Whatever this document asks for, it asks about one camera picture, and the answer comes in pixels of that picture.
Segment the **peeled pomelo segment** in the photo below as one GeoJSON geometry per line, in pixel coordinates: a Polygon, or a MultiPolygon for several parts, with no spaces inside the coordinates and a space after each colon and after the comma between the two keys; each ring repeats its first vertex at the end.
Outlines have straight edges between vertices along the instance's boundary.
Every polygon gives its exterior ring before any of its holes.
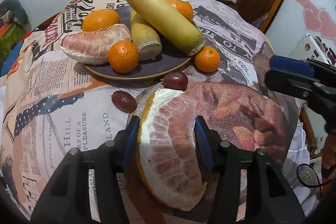
{"type": "Polygon", "coordinates": [[[194,141],[197,102],[180,90],[158,89],[147,100],[137,135],[137,166],[151,194],[168,207],[192,210],[202,199],[194,141]]]}
{"type": "Polygon", "coordinates": [[[114,24],[107,29],[63,34],[59,44],[70,58],[89,65],[108,62],[108,52],[113,44],[131,40],[131,32],[124,24],[114,24]]]}

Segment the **white laptop with stickers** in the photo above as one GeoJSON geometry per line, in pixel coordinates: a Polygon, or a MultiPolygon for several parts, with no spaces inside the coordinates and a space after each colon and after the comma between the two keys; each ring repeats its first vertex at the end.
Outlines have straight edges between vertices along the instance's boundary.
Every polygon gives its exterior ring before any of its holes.
{"type": "Polygon", "coordinates": [[[318,60],[335,67],[335,53],[319,36],[304,34],[295,48],[289,54],[289,58],[296,60],[318,60]]]}

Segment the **orange tangerine off plate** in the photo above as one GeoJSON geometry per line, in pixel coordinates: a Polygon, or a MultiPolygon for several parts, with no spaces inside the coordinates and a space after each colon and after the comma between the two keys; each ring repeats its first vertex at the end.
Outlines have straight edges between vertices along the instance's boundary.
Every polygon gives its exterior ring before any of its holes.
{"type": "Polygon", "coordinates": [[[221,57],[216,49],[211,46],[203,46],[203,48],[195,55],[195,66],[205,73],[216,71],[221,63],[221,57]]]}

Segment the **large yellow banana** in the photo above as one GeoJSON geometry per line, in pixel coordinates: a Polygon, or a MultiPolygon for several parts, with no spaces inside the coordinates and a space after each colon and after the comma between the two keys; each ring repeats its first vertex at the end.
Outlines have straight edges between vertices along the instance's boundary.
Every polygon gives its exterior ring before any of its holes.
{"type": "Polygon", "coordinates": [[[167,0],[127,0],[133,10],[187,56],[198,53],[205,44],[200,30],[167,0]]]}

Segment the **red grape left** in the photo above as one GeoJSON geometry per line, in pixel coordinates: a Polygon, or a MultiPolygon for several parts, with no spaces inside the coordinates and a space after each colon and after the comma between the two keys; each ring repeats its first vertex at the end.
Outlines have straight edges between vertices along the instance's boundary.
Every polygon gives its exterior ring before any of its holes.
{"type": "Polygon", "coordinates": [[[137,102],[133,96],[124,91],[115,91],[111,100],[114,106],[124,113],[132,113],[137,108],[137,102]]]}

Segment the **red grape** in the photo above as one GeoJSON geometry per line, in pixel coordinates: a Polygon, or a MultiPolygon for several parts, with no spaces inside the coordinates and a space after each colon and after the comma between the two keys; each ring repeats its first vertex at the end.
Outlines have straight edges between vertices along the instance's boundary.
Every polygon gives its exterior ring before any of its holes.
{"type": "Polygon", "coordinates": [[[137,108],[137,102],[133,96],[124,91],[115,91],[111,100],[114,106],[124,113],[132,113],[137,108]]]}
{"type": "Polygon", "coordinates": [[[171,72],[163,77],[163,86],[168,89],[185,91],[188,85],[188,78],[181,72],[171,72]]]}

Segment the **red grape right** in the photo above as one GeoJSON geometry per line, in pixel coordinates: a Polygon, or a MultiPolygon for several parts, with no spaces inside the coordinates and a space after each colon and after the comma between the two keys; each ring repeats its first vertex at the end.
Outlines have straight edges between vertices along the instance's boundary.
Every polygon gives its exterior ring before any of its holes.
{"type": "Polygon", "coordinates": [[[188,85],[188,78],[181,72],[171,72],[163,77],[163,86],[168,89],[185,91],[188,85]]]}

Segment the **orange tangerine back right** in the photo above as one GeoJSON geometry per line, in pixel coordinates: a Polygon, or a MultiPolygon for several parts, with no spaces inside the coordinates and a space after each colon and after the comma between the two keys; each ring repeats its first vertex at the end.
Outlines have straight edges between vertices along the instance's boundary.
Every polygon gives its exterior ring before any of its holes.
{"type": "Polygon", "coordinates": [[[185,0],[166,0],[172,7],[179,11],[188,21],[192,22],[194,11],[188,1],[185,0]]]}

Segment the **orange tangerine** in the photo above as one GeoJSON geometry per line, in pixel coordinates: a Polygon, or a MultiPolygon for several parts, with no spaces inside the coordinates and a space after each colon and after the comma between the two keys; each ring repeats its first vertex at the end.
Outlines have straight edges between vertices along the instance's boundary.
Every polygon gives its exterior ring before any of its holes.
{"type": "Polygon", "coordinates": [[[121,22],[120,15],[111,9],[100,9],[91,12],[83,20],[82,30],[85,32],[110,28],[121,22]]]}
{"type": "Polygon", "coordinates": [[[185,0],[166,0],[172,7],[179,11],[188,21],[192,22],[194,11],[188,1],[185,0]]]}

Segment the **dark round plate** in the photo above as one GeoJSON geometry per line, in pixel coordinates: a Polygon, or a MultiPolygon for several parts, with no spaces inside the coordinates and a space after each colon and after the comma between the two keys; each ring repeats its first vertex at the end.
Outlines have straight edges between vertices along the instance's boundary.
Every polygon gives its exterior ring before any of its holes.
{"type": "MultiPolygon", "coordinates": [[[[121,23],[131,28],[130,23],[130,12],[131,7],[126,6],[123,8],[116,9],[116,12],[120,15],[121,23]]],[[[167,40],[164,36],[159,33],[159,38],[162,46],[161,52],[155,57],[154,60],[145,60],[140,61],[139,54],[138,58],[134,59],[133,57],[127,57],[126,61],[131,61],[131,65],[137,65],[136,67],[132,67],[133,70],[127,71],[126,73],[120,73],[115,70],[115,67],[112,67],[111,63],[106,61],[103,64],[93,65],[93,64],[85,64],[85,68],[92,73],[93,75],[103,77],[105,79],[110,80],[148,80],[153,79],[159,76],[163,76],[166,73],[175,71],[184,65],[186,65],[191,58],[188,57],[185,53],[178,50],[171,42],[167,40]]],[[[125,50],[133,50],[130,53],[135,54],[135,46],[130,46],[131,40],[122,39],[121,42],[117,42],[117,46],[112,46],[112,48],[116,48],[115,51],[112,51],[112,57],[117,57],[116,63],[117,65],[125,64],[126,67],[131,67],[126,65],[126,62],[121,62],[121,56],[117,55],[117,50],[121,50],[122,46],[126,46],[125,50]]]]}

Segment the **small yellow banana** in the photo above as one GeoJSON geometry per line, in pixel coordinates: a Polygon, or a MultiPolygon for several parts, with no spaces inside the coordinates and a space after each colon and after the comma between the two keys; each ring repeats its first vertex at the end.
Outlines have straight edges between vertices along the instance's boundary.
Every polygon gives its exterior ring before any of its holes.
{"type": "Polygon", "coordinates": [[[132,42],[138,49],[139,61],[155,60],[162,50],[161,40],[155,28],[131,10],[130,30],[132,42]]]}

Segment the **peeled pomelo segment on plate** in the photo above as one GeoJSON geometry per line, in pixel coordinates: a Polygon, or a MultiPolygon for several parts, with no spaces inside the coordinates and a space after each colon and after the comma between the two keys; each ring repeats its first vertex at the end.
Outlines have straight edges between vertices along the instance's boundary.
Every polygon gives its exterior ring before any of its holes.
{"type": "Polygon", "coordinates": [[[63,34],[59,44],[70,58],[89,65],[108,62],[108,52],[113,44],[131,40],[131,32],[124,24],[114,24],[107,29],[63,34]]]}

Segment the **orange tangerine front plate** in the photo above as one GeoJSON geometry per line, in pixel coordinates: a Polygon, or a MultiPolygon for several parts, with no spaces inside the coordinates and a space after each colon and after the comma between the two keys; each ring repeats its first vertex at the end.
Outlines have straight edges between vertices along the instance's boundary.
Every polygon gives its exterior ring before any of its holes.
{"type": "Polygon", "coordinates": [[[131,72],[139,62],[137,47],[129,40],[114,43],[108,52],[108,62],[120,74],[131,72]]]}

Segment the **orange tangerine back left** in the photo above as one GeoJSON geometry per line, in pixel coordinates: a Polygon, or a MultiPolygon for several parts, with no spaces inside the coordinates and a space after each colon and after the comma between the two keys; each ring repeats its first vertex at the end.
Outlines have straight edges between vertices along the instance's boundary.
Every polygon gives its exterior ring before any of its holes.
{"type": "Polygon", "coordinates": [[[121,22],[120,15],[111,9],[100,9],[91,12],[83,20],[82,30],[85,32],[110,28],[121,22]]]}

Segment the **colourful items at left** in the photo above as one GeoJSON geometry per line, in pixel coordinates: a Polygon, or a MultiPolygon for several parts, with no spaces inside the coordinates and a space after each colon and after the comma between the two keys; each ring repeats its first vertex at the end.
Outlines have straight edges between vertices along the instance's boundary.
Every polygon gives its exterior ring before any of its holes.
{"type": "Polygon", "coordinates": [[[29,17],[19,0],[1,2],[1,76],[12,67],[24,39],[31,33],[29,17]]]}

